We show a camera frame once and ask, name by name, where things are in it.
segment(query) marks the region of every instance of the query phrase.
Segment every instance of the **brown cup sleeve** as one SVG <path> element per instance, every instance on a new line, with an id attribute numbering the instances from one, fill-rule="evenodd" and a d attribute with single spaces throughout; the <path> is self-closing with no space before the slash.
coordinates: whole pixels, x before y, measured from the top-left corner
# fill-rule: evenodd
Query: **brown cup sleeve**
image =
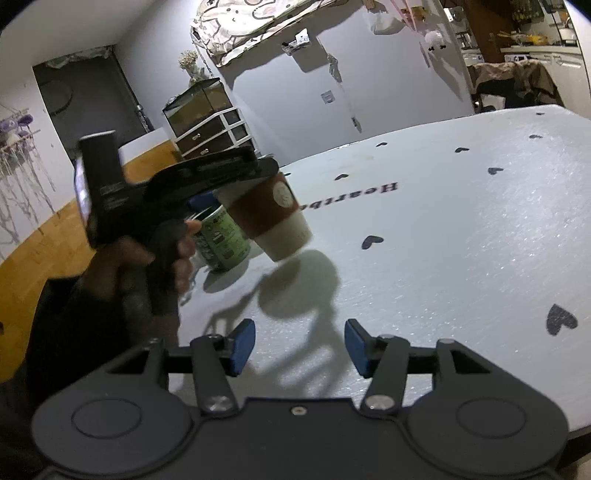
<path id="1" fill-rule="evenodd" d="M 288 206 L 280 205 L 274 197 L 275 185 L 279 182 L 286 185 L 287 191 L 293 199 Z M 300 205 L 297 203 L 285 176 L 279 172 L 276 176 L 262 181 L 234 201 L 228 208 L 228 213 L 245 234 L 250 238 L 256 238 L 288 218 L 299 208 Z"/>

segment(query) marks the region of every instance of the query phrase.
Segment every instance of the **white table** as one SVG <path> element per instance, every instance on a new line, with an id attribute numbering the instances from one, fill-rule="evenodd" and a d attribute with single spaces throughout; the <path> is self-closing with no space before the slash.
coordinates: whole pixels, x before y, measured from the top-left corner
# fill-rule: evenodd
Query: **white table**
<path id="1" fill-rule="evenodd" d="M 255 249 L 221 277 L 202 269 L 181 308 L 182 345 L 256 322 L 255 350 L 232 380 L 239 398 L 360 401 L 368 381 L 343 343 L 354 317 L 415 346 L 455 338 L 556 401 L 571 431 L 591 425 L 591 121 L 555 106 L 485 113 L 282 170 L 300 204 L 323 201 L 304 211 L 312 242 L 283 264 Z M 384 241 L 363 250 L 368 235 Z M 554 303 L 578 328 L 547 332 Z M 190 379 L 171 388 L 194 401 Z M 430 378 L 410 378 L 405 402 L 429 389 Z"/>

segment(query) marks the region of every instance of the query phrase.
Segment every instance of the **kitchen counter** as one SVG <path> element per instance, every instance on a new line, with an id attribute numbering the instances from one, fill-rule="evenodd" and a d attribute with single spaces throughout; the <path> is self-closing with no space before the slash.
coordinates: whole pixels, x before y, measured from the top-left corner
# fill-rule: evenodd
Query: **kitchen counter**
<path id="1" fill-rule="evenodd" d="M 571 55 L 582 55 L 581 49 L 578 47 L 560 47 L 553 45 L 529 45 L 525 47 L 514 46 L 509 48 L 502 48 L 501 53 L 570 53 Z"/>

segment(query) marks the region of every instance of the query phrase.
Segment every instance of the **can label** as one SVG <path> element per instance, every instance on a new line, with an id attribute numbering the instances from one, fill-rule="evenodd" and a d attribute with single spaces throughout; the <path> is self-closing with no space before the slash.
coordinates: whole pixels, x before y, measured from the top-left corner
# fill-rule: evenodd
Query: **can label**
<path id="1" fill-rule="evenodd" d="M 251 244 L 226 209 L 221 206 L 210 215 L 202 216 L 197 216 L 202 227 L 193 238 L 212 271 L 230 270 L 243 261 Z"/>

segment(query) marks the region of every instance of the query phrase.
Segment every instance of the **wall switch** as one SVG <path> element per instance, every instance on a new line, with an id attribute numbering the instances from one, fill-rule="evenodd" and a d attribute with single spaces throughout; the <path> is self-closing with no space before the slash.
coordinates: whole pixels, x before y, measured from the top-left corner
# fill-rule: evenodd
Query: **wall switch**
<path id="1" fill-rule="evenodd" d="M 325 103 L 332 103 L 335 101 L 335 96 L 330 90 L 328 92 L 321 93 L 320 96 Z"/>

